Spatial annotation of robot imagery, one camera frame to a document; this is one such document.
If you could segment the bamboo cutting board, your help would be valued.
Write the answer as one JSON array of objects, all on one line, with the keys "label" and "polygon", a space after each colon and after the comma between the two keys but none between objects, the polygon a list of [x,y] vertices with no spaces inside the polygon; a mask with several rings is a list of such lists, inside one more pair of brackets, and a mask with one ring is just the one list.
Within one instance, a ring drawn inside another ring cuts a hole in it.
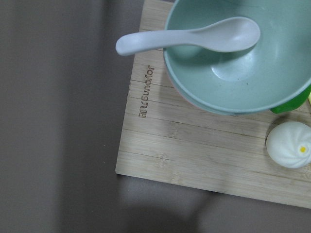
[{"label": "bamboo cutting board", "polygon": [[[174,3],[147,0],[140,30],[166,29]],[[275,114],[223,115],[201,109],[173,85],[164,50],[135,56],[116,172],[304,208],[311,206],[311,165],[285,168],[267,154],[266,138],[287,121],[311,123],[306,100]]]}]

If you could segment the white plastic spoon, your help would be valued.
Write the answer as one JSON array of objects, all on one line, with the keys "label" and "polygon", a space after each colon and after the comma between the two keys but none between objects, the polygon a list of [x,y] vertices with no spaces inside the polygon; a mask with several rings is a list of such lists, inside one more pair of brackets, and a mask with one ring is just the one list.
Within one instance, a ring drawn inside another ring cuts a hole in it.
[{"label": "white plastic spoon", "polygon": [[258,24],[246,17],[231,17],[203,28],[127,34],[116,42],[121,56],[158,48],[190,45],[216,52],[236,52],[253,47],[260,38]]}]

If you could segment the green bowl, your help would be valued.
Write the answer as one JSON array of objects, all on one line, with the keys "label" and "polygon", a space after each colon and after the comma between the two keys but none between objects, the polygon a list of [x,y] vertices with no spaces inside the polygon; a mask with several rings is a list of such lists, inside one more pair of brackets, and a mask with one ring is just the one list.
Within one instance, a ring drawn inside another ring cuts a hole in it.
[{"label": "green bowl", "polygon": [[195,46],[165,49],[169,77],[190,103],[223,115],[278,107],[311,89],[311,3],[308,0],[177,0],[167,30],[194,29],[229,17],[260,27],[257,44],[220,53]]}]

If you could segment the white toy bun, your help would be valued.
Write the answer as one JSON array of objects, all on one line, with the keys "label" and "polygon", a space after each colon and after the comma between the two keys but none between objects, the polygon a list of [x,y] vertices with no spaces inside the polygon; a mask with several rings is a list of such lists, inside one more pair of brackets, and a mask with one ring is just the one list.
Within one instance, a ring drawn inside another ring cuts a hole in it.
[{"label": "white toy bun", "polygon": [[311,128],[301,122],[285,122],[268,134],[269,156],[286,168],[300,168],[311,162]]}]

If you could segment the green toy vegetable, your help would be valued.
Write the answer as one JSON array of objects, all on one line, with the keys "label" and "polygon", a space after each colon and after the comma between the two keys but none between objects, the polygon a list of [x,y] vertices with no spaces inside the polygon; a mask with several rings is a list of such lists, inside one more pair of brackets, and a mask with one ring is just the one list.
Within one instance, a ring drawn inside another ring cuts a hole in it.
[{"label": "green toy vegetable", "polygon": [[297,108],[299,108],[308,98],[309,94],[311,93],[311,86],[309,85],[303,92],[299,95],[291,99],[290,101],[281,104],[277,107],[270,109],[271,112],[275,114],[281,114],[284,112],[290,112]]}]

